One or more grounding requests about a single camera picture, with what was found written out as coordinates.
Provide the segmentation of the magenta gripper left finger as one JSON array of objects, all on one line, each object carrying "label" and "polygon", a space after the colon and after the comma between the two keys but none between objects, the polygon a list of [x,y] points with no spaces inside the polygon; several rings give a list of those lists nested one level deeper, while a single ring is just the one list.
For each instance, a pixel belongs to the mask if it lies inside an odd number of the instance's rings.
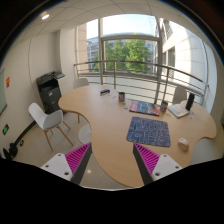
[{"label": "magenta gripper left finger", "polygon": [[73,149],[67,154],[57,153],[41,168],[65,180],[80,184],[92,154],[91,143]]}]

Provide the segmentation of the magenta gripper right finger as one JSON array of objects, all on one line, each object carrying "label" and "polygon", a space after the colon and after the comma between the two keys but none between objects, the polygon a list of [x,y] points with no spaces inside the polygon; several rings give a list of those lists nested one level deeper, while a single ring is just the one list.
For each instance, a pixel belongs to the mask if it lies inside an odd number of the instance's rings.
[{"label": "magenta gripper right finger", "polygon": [[133,154],[145,185],[182,169],[168,154],[159,155],[137,143],[133,144]]}]

